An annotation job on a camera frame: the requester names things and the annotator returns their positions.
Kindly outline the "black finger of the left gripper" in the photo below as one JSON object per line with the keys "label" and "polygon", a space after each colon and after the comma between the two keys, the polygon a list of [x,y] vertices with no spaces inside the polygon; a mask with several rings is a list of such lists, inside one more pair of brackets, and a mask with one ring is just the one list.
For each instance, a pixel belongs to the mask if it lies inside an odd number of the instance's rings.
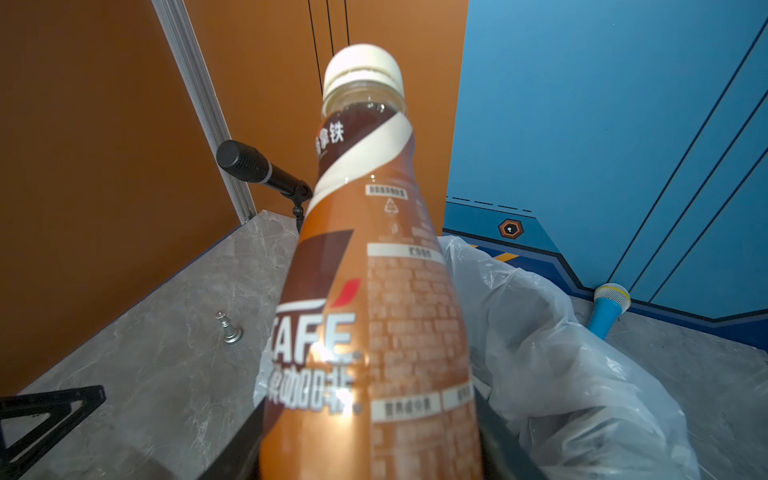
{"label": "black finger of the left gripper", "polygon": [[7,444],[1,432],[1,478],[19,479],[106,401],[102,385],[1,398],[1,420],[42,417]]}

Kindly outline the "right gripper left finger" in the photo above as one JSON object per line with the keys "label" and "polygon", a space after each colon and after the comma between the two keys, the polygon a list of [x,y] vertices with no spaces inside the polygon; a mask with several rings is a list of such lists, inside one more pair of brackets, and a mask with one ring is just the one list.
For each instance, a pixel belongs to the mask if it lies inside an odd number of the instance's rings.
{"label": "right gripper left finger", "polygon": [[252,413],[200,480],[261,479],[259,467],[263,413]]}

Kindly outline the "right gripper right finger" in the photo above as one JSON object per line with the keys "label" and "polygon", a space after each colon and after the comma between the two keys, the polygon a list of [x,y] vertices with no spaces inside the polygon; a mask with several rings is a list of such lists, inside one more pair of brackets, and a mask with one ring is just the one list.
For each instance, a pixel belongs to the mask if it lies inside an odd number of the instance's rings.
{"label": "right gripper right finger", "polygon": [[475,405],[484,479],[546,480],[546,475],[534,464],[478,388],[475,388]]}

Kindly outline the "brown coffee bottle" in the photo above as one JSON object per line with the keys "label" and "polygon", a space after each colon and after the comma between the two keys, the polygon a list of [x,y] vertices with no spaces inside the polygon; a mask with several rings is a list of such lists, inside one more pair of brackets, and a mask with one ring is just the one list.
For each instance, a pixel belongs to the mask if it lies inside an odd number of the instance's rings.
{"label": "brown coffee bottle", "polygon": [[264,479],[480,479],[470,348],[391,54],[329,62],[318,180],[272,324]]}

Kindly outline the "black bin with plastic liner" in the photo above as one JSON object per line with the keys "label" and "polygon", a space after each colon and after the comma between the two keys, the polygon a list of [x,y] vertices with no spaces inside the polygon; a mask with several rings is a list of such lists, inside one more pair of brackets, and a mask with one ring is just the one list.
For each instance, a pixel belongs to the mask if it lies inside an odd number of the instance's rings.
{"label": "black bin with plastic liner", "polygon": [[459,297],[471,379],[549,479],[696,479],[678,403],[581,325],[546,279],[438,240]]}

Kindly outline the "blue toy microphone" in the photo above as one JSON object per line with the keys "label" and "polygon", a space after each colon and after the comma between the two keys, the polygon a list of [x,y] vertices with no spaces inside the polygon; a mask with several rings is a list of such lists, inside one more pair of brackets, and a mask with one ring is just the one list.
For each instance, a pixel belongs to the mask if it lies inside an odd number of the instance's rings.
{"label": "blue toy microphone", "polygon": [[601,339],[605,339],[615,323],[631,306],[631,297],[626,288],[616,283],[599,286],[593,295],[594,309],[587,328]]}

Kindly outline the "black desk microphone stand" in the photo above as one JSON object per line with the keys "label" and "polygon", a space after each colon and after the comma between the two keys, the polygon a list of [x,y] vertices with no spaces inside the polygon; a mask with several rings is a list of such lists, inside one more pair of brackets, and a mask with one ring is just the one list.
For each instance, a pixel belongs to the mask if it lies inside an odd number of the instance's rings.
{"label": "black desk microphone stand", "polygon": [[275,166],[256,148],[235,140],[226,140],[219,145],[216,161],[219,167],[234,178],[246,183],[266,185],[291,200],[297,230],[301,231],[305,219],[303,205],[313,196],[306,182]]}

